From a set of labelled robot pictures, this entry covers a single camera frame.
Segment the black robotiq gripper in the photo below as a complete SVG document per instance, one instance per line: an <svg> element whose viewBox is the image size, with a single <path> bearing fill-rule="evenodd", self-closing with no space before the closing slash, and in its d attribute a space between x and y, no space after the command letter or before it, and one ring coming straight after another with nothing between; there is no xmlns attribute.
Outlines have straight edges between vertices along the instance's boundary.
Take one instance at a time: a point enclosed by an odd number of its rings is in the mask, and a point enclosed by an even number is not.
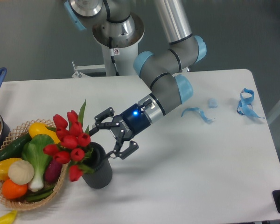
<svg viewBox="0 0 280 224"><path fill-rule="evenodd" d="M108 152L104 157L104 159L120 158L124 160L139 148L137 142L131 139L148 128L151 123L145 113L140 110L140 106L138 104L132 105L121 114L116 115L114 118L113 117L114 110L112 107L109 107L100 114L96 115L94 118L95 124L92 126L92 129L88 131L88 134L93 136L99 130L103 129L111 130L115 139L117 139L121 134L124 134L123 140L117 140L114 149ZM103 122L106 118L113 118L112 122ZM121 148L124 141L128 140L129 146L122 151Z"/></svg>

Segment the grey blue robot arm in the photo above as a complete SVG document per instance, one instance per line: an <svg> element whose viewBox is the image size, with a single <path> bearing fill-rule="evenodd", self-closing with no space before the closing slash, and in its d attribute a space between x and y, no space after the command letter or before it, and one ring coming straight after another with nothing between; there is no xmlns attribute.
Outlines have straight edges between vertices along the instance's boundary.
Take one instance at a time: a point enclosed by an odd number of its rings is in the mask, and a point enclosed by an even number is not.
<svg viewBox="0 0 280 224"><path fill-rule="evenodd" d="M133 138L151 124L185 103L192 86L181 71L206 55L203 39L193 35L179 0L154 2L169 49L156 56L138 52L144 35L141 18L130 9L128 0L67 0L64 5L79 30L91 29L101 46L107 76L137 75L150 94L119 115L109 108L95 117L90 135L108 129L116 143L106 154L124 159L137 150Z"/></svg>

